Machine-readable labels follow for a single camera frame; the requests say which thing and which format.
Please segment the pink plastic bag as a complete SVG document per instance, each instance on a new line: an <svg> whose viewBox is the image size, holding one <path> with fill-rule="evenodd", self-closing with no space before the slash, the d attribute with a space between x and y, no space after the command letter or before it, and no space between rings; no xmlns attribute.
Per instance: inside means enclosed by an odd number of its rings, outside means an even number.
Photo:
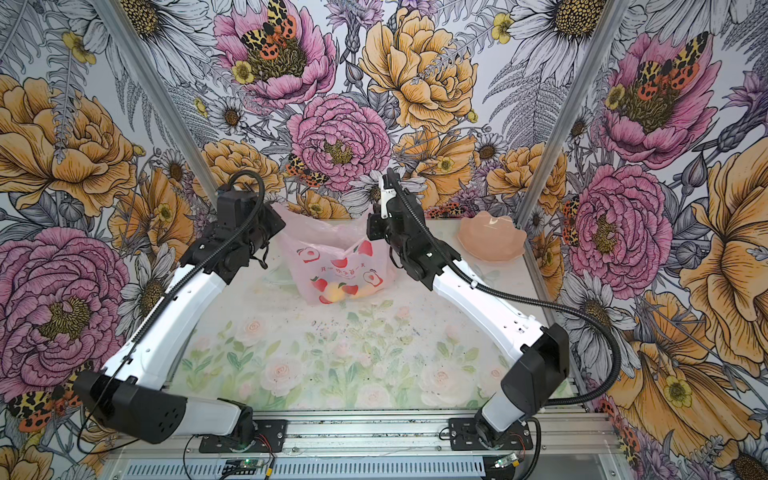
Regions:
<svg viewBox="0 0 768 480"><path fill-rule="evenodd" d="M332 282L344 284L345 300L371 296L394 283L389 245L368 239L366 218L326 222L283 205L273 208L286 223L275 237L281 258L308 304L333 304L324 303L322 297Z"/></svg>

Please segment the pink scalloped bowl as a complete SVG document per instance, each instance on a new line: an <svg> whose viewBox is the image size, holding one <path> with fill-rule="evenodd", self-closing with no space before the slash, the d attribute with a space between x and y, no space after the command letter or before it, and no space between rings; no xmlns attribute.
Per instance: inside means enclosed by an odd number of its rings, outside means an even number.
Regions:
<svg viewBox="0 0 768 480"><path fill-rule="evenodd" d="M457 239L463 249L478 260L504 263L523 256L527 234L509 216L494 217L482 211L462 218Z"/></svg>

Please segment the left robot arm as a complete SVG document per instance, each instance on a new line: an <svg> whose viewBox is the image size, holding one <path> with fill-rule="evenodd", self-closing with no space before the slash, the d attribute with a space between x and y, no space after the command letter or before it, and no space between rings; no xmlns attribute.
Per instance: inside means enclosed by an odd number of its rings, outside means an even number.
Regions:
<svg viewBox="0 0 768 480"><path fill-rule="evenodd" d="M169 290L99 371L75 380L88 420L150 444L193 435L252 442L252 408L170 394L164 385L210 303L284 226L263 193L220 190L216 220L186 250Z"/></svg>

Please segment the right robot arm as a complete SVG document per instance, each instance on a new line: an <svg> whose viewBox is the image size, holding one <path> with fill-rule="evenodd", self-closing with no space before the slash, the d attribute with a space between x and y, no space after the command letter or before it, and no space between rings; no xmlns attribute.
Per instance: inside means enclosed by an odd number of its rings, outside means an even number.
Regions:
<svg viewBox="0 0 768 480"><path fill-rule="evenodd" d="M507 358L507 373L475 415L480 442L496 448L513 424L538 413L568 377L567 334L513 307L455 249L434 237L416 195L403 188L393 169L383 174L379 188L368 237L386 241L410 278L459 308Z"/></svg>

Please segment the beige fake fruit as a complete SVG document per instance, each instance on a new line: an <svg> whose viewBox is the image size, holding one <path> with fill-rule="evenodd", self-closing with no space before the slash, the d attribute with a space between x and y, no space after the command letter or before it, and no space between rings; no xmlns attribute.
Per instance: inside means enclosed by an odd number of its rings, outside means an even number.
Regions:
<svg viewBox="0 0 768 480"><path fill-rule="evenodd" d="M337 303L345 300L347 297L346 292L343 290L344 284L340 282L332 282L327 285L322 292L324 303Z"/></svg>

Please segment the green circuit board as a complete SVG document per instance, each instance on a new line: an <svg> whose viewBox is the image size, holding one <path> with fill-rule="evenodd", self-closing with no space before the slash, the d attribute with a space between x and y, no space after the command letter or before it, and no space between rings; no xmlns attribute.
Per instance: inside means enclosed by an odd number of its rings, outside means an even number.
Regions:
<svg viewBox="0 0 768 480"><path fill-rule="evenodd" d="M254 475L262 469L263 462L260 459L239 459L227 461L222 470L221 478L225 479L237 475Z"/></svg>

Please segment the left aluminium corner post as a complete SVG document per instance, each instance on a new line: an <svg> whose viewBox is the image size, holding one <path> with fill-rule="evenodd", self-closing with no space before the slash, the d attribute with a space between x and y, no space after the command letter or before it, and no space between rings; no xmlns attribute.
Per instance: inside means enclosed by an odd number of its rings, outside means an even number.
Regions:
<svg viewBox="0 0 768 480"><path fill-rule="evenodd" d="M143 90L168 128L175 145L184 155L205 195L216 205L218 184L198 145L183 121L147 47L132 27L119 1L96 1L94 8L112 35L129 70L143 83Z"/></svg>

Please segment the aluminium corner post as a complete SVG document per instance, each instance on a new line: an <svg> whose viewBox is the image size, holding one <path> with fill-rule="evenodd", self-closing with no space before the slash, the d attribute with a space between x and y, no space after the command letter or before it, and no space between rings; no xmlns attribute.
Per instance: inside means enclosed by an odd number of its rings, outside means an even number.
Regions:
<svg viewBox="0 0 768 480"><path fill-rule="evenodd" d="M597 24L596 31L586 51L586 57L578 73L575 74L566 101L554 124L554 128L542 151L539 168L533 175L531 184L522 197L522 204L515 218L518 227L524 227L531 217L533 208L543 193L549 175L555 169L557 159L562 151L563 143L575 121L581 102L592 85L597 69L610 53L611 44L620 29L630 1L608 1L603 15Z"/></svg>
<svg viewBox="0 0 768 480"><path fill-rule="evenodd" d="M205 195L216 205L218 184L198 145L183 121L147 47L132 27L119 1L96 1L94 8L112 35L129 70L143 83L143 90L168 128L175 145L184 155Z"/></svg>

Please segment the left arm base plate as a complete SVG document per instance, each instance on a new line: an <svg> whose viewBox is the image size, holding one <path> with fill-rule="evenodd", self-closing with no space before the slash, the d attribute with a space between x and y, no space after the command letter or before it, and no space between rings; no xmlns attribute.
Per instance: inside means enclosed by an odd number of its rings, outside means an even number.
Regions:
<svg viewBox="0 0 768 480"><path fill-rule="evenodd" d="M198 451L203 454L280 453L287 426L286 420L256 419L228 436L203 436Z"/></svg>

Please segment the aluminium front rail frame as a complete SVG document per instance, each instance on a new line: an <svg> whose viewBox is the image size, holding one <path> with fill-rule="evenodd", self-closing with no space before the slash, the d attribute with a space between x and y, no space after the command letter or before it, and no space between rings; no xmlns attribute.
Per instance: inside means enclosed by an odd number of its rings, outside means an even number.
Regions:
<svg viewBox="0 0 768 480"><path fill-rule="evenodd" d="M452 451L449 418L471 418L466 410L264 413L257 419L286 420L280 453L203 454L200 438L173 437L159 445L134 444L107 461L102 478L115 476L131 460L282 458L457 457L483 459L480 479L629 479L630 467L604 414L550 409L524 424L533 437L529 451Z"/></svg>

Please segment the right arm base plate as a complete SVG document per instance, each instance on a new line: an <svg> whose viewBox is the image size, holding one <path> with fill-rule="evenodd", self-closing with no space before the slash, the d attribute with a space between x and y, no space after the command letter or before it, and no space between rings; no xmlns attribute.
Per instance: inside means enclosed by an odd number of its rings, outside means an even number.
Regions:
<svg viewBox="0 0 768 480"><path fill-rule="evenodd" d="M515 422L507 430L498 432L475 418L449 418L447 441L452 451L529 451L533 449L530 430L520 422Z"/></svg>

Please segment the right aluminium corner post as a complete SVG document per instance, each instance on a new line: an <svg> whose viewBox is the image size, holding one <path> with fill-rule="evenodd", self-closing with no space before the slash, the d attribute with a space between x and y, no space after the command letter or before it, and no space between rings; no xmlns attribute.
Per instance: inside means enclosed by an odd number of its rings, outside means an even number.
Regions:
<svg viewBox="0 0 768 480"><path fill-rule="evenodd" d="M608 1L603 15L597 24L596 31L586 51L586 57L578 73L575 74L566 101L554 124L554 128L542 151L539 168L533 175L531 184L522 197L522 204L515 218L518 227L524 227L531 217L533 208L543 193L549 175L555 169L557 159L562 151L563 143L575 121L581 102L592 85L597 69L610 53L611 44L620 29L630 1Z"/></svg>

